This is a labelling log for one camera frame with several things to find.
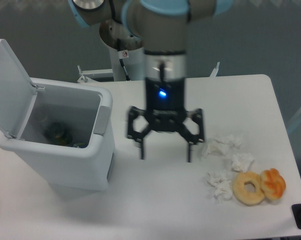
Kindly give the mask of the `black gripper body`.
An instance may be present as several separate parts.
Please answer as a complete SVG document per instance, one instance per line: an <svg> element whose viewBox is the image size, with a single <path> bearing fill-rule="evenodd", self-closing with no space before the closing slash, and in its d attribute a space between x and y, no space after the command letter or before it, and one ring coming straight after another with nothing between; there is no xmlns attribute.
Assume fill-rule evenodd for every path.
<svg viewBox="0 0 301 240"><path fill-rule="evenodd" d="M185 79L176 81L157 81L145 79L146 110L144 118L148 125L143 130L157 132L187 133L184 125L187 117L185 110Z"/></svg>

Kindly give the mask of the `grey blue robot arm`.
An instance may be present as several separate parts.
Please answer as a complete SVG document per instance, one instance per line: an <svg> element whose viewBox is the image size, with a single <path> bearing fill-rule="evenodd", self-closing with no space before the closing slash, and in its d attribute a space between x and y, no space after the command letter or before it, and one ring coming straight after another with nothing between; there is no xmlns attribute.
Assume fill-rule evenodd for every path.
<svg viewBox="0 0 301 240"><path fill-rule="evenodd" d="M231 0L71 0L82 26L111 20L125 36L141 39L144 52L145 109L132 106L127 137L140 146L151 132L179 133L189 146L205 140L203 110L185 109L187 25L224 13Z"/></svg>

